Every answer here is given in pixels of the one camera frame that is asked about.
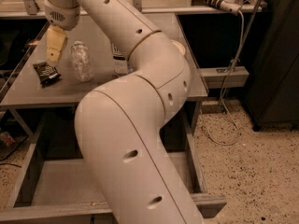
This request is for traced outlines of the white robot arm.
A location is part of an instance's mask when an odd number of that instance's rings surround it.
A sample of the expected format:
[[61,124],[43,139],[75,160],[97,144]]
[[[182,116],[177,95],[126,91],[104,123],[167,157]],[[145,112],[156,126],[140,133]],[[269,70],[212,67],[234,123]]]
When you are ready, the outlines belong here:
[[186,58],[126,0],[45,0],[48,21],[65,30],[81,10],[134,68],[90,91],[75,115],[80,151],[114,217],[119,224],[204,224],[160,139],[190,91]]

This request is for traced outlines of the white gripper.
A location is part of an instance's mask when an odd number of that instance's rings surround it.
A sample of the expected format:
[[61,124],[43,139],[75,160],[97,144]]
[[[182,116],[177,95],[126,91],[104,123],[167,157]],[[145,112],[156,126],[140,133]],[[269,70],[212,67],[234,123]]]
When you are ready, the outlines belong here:
[[46,37],[47,63],[50,66],[56,66],[67,39],[64,30],[70,31],[77,26],[80,6],[76,0],[44,0],[44,7],[45,17],[52,24],[47,30]]

